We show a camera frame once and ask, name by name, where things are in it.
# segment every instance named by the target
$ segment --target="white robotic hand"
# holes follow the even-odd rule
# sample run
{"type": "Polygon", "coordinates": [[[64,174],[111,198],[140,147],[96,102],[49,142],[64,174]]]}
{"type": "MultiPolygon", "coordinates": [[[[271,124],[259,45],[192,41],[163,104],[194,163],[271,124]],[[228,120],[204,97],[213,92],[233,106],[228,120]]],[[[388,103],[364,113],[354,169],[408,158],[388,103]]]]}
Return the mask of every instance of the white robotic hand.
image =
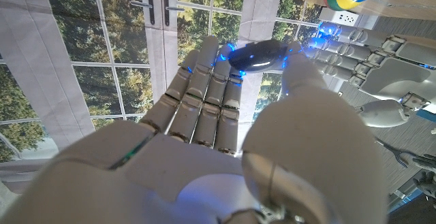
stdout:
{"type": "Polygon", "coordinates": [[[406,123],[410,111],[436,113],[435,42],[410,36],[388,35],[367,29],[324,22],[324,35],[312,38],[305,50],[318,70],[356,86],[382,101],[358,108],[363,121],[372,127],[406,123]]]}
{"type": "Polygon", "coordinates": [[[382,224],[373,136],[300,46],[217,52],[215,37],[191,51],[138,124],[117,121],[59,153],[0,223],[267,223],[263,205],[275,223],[382,224]],[[259,115],[242,161],[240,64],[283,69],[288,94],[259,115]]]}

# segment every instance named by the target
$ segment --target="wall outlet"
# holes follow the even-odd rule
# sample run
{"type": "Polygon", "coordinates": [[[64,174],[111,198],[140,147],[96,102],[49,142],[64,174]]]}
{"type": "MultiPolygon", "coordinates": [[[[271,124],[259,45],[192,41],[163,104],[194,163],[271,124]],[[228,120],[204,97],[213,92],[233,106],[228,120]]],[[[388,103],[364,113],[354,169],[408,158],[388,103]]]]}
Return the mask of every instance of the wall outlet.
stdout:
{"type": "Polygon", "coordinates": [[[345,10],[338,12],[325,7],[321,10],[319,19],[338,23],[341,25],[354,26],[357,24],[358,17],[359,15],[355,13],[351,13],[345,10]]]}

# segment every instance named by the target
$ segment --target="door handle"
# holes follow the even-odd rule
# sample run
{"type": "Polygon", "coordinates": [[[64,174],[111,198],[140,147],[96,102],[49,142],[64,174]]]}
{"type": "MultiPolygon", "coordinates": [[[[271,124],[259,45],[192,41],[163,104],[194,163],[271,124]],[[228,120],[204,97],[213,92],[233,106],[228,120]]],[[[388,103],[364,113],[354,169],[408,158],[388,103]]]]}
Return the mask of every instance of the door handle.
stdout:
{"type": "Polygon", "coordinates": [[[167,6],[167,7],[165,7],[165,10],[185,11],[185,9],[183,9],[183,8],[179,8],[179,7],[171,7],[171,6],[167,6]]]}
{"type": "Polygon", "coordinates": [[[134,6],[139,6],[139,7],[146,7],[146,8],[149,8],[149,9],[153,9],[153,6],[151,5],[151,4],[148,4],[148,3],[143,3],[143,2],[138,2],[138,1],[130,1],[130,4],[131,5],[134,5],[134,6]]]}

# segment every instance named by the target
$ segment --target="window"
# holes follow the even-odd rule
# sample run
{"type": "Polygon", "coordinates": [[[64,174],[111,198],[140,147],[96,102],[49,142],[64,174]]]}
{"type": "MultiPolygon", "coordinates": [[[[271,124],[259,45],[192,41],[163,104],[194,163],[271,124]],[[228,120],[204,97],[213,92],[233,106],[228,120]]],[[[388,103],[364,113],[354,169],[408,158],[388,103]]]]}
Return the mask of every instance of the window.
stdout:
{"type": "Polygon", "coordinates": [[[0,64],[0,163],[47,159],[58,148],[40,123],[10,70],[0,64]]]}
{"type": "MultiPolygon", "coordinates": [[[[306,47],[308,40],[317,35],[321,9],[322,6],[303,0],[280,0],[272,38],[285,43],[299,41],[303,47],[306,47]]],[[[253,121],[268,104],[283,97],[285,94],[281,90],[281,74],[265,73],[262,77],[253,121]]]]}
{"type": "Polygon", "coordinates": [[[49,0],[95,129],[153,105],[144,13],[130,1],[49,0]]]}
{"type": "Polygon", "coordinates": [[[178,64],[190,50],[198,49],[207,35],[219,44],[236,44],[244,0],[178,0],[185,9],[177,16],[178,64]]]}

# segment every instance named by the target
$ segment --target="robotic hand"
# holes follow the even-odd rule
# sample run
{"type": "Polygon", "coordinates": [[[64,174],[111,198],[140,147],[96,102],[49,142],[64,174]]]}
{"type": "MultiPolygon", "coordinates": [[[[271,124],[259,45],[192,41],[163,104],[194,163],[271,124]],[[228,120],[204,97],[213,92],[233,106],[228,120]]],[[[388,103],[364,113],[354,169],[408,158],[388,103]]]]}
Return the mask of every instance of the robotic hand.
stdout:
{"type": "Polygon", "coordinates": [[[433,202],[433,207],[436,208],[436,157],[432,155],[416,156],[413,159],[418,167],[421,167],[429,172],[423,172],[421,179],[414,179],[414,183],[421,192],[427,195],[427,200],[433,202]]]}
{"type": "Polygon", "coordinates": [[[364,45],[314,37],[305,52],[321,73],[381,100],[356,108],[366,125],[402,125],[419,109],[436,113],[434,42],[330,22],[323,22],[320,32],[364,45]]]}
{"type": "Polygon", "coordinates": [[[261,206],[271,223],[384,223],[373,136],[300,45],[218,48],[210,36],[191,51],[139,123],[60,152],[0,223],[269,223],[261,206]],[[239,70],[266,68],[283,70],[288,96],[261,112],[239,159],[239,70]]]}

